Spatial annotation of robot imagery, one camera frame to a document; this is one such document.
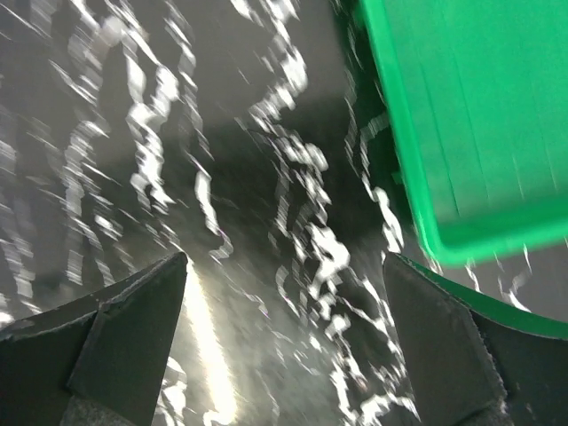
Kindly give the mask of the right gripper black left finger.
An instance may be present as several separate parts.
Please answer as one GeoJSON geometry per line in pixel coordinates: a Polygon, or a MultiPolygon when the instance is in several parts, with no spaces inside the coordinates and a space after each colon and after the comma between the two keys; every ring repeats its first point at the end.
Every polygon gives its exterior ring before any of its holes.
{"type": "Polygon", "coordinates": [[[149,425],[184,298],[187,256],[1,330],[3,425],[149,425]]]}

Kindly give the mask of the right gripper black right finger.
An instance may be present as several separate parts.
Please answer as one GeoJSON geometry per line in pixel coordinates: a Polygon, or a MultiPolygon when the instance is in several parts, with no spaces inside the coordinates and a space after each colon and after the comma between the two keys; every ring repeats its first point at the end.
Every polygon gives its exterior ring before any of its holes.
{"type": "Polygon", "coordinates": [[[450,281],[399,254],[383,263],[425,425],[565,425],[567,325],[450,281]]]}

